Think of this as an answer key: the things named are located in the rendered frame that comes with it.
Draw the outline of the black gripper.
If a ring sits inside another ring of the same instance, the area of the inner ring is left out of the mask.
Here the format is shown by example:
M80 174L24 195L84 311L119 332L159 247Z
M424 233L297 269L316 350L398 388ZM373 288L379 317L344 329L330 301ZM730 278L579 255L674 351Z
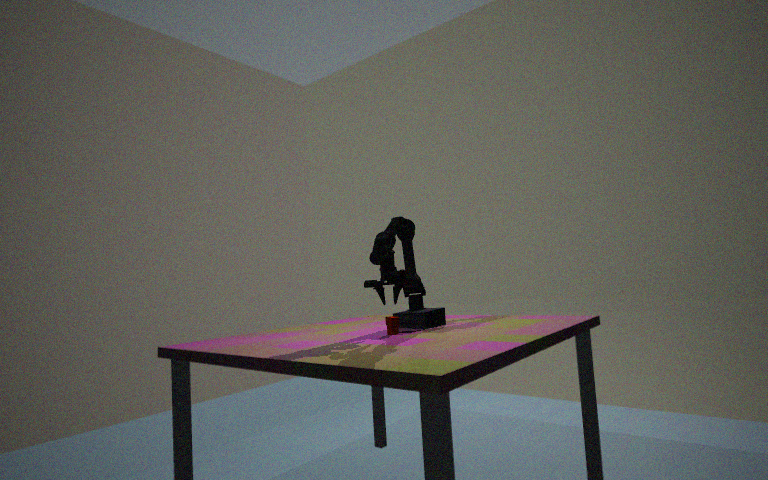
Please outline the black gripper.
M413 284L413 280L412 280L412 278L405 278L405 279L401 279L401 282L389 282L388 279L383 279L383 273L384 273L385 267L389 267L389 269L393 269L393 267L395 267L395 265L380 265L380 271L381 271L380 281L377 281L377 280L366 280L364 282L364 288L374 287L373 289L376 289L377 293L379 294L379 296L380 296L380 298L382 300L383 305L385 305L385 295L384 295L384 289L385 288L383 288L383 285L394 285L395 284L395 286L393 287L393 296L394 296L394 304L396 304L397 300L398 300L398 296L399 296L400 290L403 287L405 287L403 285L412 285ZM385 282L385 281L387 281L387 282Z

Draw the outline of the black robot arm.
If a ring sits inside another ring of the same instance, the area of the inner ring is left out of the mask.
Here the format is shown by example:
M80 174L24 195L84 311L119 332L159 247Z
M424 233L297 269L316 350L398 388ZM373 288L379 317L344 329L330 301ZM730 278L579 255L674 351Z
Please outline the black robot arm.
M402 242L405 270L397 271L397 267L389 269L385 267L383 279L389 282L401 282L401 279L412 278L412 285L403 285L405 297L409 299L409 310L418 311L427 309L423 305L423 296L426 290L421 282L421 278L416 273L415 259L412 240L415 235L415 224L404 217L393 217L385 231L376 235L373 251L370 254L370 261L374 265L393 265L394 253L393 247L396 243L396 236ZM415 294L421 293L421 294ZM410 295L415 294L415 295Z

